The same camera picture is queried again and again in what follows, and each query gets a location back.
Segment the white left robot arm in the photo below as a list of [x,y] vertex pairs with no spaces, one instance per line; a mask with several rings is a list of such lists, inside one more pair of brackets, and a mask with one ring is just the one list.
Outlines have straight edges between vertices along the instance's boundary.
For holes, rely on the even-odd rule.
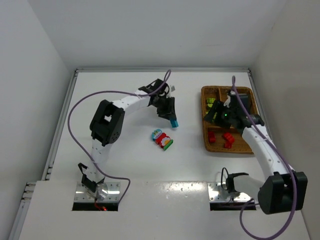
[[90,164],[79,164],[82,172],[81,183],[92,193],[106,177],[101,173],[102,165],[108,159],[110,149],[121,135],[124,118],[135,111],[149,106],[156,108],[160,118],[170,121],[173,128],[178,127],[175,113],[175,98],[171,96],[172,87],[161,79],[140,87],[133,95],[119,100],[102,100],[89,125],[92,148]]

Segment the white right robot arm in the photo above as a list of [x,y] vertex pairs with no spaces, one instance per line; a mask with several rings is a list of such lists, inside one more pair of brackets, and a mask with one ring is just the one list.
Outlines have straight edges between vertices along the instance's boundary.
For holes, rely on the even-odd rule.
[[259,114],[251,113],[249,96],[229,91],[227,100],[215,100],[204,116],[208,123],[229,129],[234,127],[249,145],[262,169],[265,181],[251,178],[248,173],[231,173],[225,180],[229,193],[243,192],[256,199],[267,214],[289,212],[303,208],[308,178],[285,164],[271,141]]

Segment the small red lego brick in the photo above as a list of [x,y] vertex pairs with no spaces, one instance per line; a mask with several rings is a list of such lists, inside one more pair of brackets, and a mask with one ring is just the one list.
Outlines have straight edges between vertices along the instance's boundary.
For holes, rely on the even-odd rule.
[[232,135],[231,133],[229,133],[229,132],[225,132],[225,133],[223,134],[223,138],[224,138],[227,142],[229,142],[229,143],[231,143],[231,144],[233,144],[233,143],[235,142],[235,138],[234,138],[233,135]]

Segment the blue lego brick from stack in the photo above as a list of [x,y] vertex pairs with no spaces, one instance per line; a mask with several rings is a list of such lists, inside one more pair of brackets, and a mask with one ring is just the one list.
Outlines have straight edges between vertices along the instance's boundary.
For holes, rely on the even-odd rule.
[[175,119],[170,119],[169,121],[170,121],[171,127],[172,127],[173,129],[179,127],[179,124],[178,124],[178,121],[177,121],[177,120],[175,120]]

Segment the red long lego brick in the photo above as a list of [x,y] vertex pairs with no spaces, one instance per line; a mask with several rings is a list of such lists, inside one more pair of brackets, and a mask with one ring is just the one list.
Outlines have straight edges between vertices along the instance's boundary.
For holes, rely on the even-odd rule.
[[210,144],[216,142],[216,136],[215,136],[215,133],[214,133],[213,131],[208,131],[208,132],[207,132],[207,136],[208,136],[208,142],[209,142]]

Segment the red curved lego brick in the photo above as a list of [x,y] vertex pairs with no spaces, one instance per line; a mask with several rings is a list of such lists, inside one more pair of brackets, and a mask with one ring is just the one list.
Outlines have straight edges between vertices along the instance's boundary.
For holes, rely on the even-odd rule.
[[224,144],[224,148],[225,149],[231,149],[233,147],[233,143],[232,142],[229,142],[229,141],[226,141],[225,144]]

